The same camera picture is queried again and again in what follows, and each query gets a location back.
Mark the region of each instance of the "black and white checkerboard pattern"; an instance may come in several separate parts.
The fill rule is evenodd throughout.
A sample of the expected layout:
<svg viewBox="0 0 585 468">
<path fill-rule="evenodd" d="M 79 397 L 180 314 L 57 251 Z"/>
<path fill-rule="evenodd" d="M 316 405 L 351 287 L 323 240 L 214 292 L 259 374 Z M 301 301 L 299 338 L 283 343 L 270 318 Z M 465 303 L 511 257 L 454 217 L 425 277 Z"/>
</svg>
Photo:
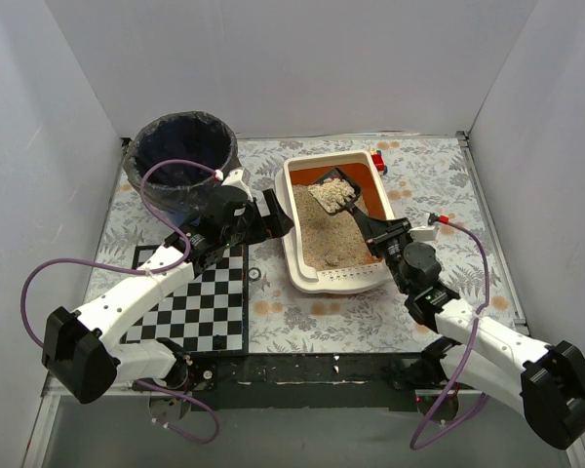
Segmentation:
<svg viewBox="0 0 585 468">
<path fill-rule="evenodd" d="M 136 247 L 133 268 L 141 266 L 157 248 Z M 155 305 L 128 329 L 123 341 L 165 337 L 189 352 L 247 352 L 246 265 L 242 246 L 226 251 L 218 264 Z"/>
</svg>

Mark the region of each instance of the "trash bin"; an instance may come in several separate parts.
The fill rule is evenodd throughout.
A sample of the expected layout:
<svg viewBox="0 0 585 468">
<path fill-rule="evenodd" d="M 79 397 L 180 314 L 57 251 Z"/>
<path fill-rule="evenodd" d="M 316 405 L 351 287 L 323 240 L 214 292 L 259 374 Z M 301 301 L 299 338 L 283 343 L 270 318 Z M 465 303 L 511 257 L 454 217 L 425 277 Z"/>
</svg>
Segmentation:
<svg viewBox="0 0 585 468">
<path fill-rule="evenodd" d="M 165 115 L 144 127 L 130 144 L 124 170 L 139 190 L 141 178 L 154 165 L 184 159 L 220 169 L 227 176 L 240 168 L 236 136 L 222 121 L 206 112 Z M 147 200 L 176 225 L 197 217 L 217 182 L 197 168 L 171 164 L 153 173 L 145 185 Z"/>
</svg>

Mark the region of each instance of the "floral tablecloth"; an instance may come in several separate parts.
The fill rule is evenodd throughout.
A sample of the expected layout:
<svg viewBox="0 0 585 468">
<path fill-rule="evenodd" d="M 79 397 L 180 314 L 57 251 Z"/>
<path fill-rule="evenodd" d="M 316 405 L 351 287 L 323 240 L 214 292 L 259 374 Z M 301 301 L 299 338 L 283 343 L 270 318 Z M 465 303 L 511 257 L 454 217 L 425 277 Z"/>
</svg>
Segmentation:
<svg viewBox="0 0 585 468">
<path fill-rule="evenodd" d="M 239 141 L 242 164 L 252 173 L 251 187 L 273 187 L 283 162 L 307 154 L 351 149 L 381 149 L 388 173 L 382 177 L 395 217 L 412 225 L 433 211 L 473 230 L 483 241 L 491 269 L 491 305 L 484 312 L 513 327 L 515 307 L 501 280 L 466 162 L 454 138 L 301 139 Z M 130 266 L 137 244 L 157 244 L 169 233 L 141 204 L 122 174 L 117 184 L 97 261 Z M 483 300 L 482 263 L 473 242 L 443 226 L 434 243 L 443 265 L 442 279 L 473 305 Z M 420 351 L 436 336 L 417 325 L 405 297 L 390 284 L 353 295 L 307 294 L 291 283 L 281 240 L 250 248 L 250 268 L 261 277 L 250 282 L 250 352 Z M 96 270 L 86 300 L 109 289 L 121 275 Z"/>
</svg>

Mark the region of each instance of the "white wall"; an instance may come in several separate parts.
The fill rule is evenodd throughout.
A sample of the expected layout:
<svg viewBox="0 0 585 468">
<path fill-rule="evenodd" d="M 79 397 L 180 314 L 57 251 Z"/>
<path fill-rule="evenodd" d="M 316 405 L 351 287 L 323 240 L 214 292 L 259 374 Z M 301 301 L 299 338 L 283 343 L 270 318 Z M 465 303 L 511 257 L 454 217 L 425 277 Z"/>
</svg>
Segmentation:
<svg viewBox="0 0 585 468">
<path fill-rule="evenodd" d="M 121 136 L 470 129 L 536 0 L 47 0 Z"/>
<path fill-rule="evenodd" d="M 530 329 L 585 354 L 585 0 L 539 0 L 471 137 Z"/>
<path fill-rule="evenodd" d="M 20 466 L 45 377 L 21 284 L 45 259 L 93 257 L 118 146 L 43 0 L 0 0 L 0 467 Z M 77 305 L 88 274 L 59 266 L 33 283 L 34 329 Z"/>
</svg>

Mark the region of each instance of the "gray floor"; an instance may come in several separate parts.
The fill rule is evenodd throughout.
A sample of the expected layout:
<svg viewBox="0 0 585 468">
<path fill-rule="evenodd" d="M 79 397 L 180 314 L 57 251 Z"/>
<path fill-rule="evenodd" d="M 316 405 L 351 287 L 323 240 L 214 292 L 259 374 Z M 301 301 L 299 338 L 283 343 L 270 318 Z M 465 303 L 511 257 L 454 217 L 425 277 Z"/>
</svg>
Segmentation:
<svg viewBox="0 0 585 468">
<path fill-rule="evenodd" d="M 382 409 L 244 409 L 220 414 L 219 438 L 197 446 L 152 424 L 145 397 L 104 397 L 90 405 L 63 397 L 44 467 L 569 466 L 564 452 L 546 446 L 517 414 L 495 402 L 419 452 L 408 448 L 416 422 Z M 202 436 L 212 428 L 204 413 L 190 413 L 180 425 Z"/>
</svg>

